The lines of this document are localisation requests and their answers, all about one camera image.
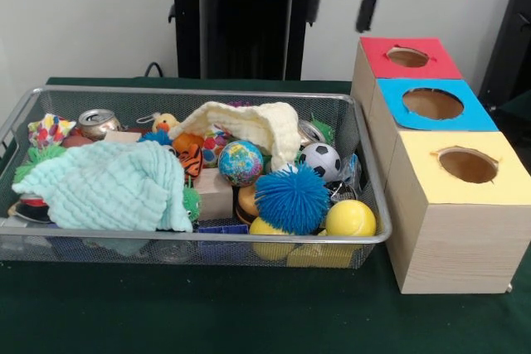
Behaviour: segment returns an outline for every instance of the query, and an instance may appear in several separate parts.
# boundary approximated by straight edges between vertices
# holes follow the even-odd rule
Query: crocheted blanket
[[[299,115],[287,103],[253,107],[232,107],[209,101],[169,131],[175,139],[181,133],[203,137],[211,125],[222,126],[241,140],[250,141],[271,154],[271,170],[293,162],[300,147]]]
[[[13,190],[42,196],[59,227],[192,231],[184,172],[155,142],[97,142],[39,163]]]

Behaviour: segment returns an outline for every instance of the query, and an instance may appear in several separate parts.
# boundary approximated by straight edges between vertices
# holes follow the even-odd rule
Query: stacked wooden boxes
[[[362,38],[362,105],[403,293],[503,293],[531,239],[531,177],[434,38]]]

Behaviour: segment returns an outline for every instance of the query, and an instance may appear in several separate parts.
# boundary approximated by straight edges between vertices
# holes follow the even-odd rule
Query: brown ball
[[[83,136],[69,136],[63,140],[62,146],[64,148],[72,148],[72,147],[83,147],[86,144],[92,144],[94,141],[92,141],[90,138],[83,137]]]

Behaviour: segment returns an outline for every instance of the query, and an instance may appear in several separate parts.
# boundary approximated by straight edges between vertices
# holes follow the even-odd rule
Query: colorful polka dot toy
[[[46,114],[42,120],[27,125],[28,138],[33,147],[43,149],[49,145],[59,145],[68,137],[76,122],[54,114]]]
[[[216,125],[212,125],[205,133],[202,144],[202,158],[204,167],[217,167],[217,159],[227,145],[231,135]]]

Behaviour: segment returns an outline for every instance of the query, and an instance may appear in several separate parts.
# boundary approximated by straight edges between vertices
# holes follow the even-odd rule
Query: blue box lid
[[[396,123],[408,129],[498,131],[464,80],[378,79]]]

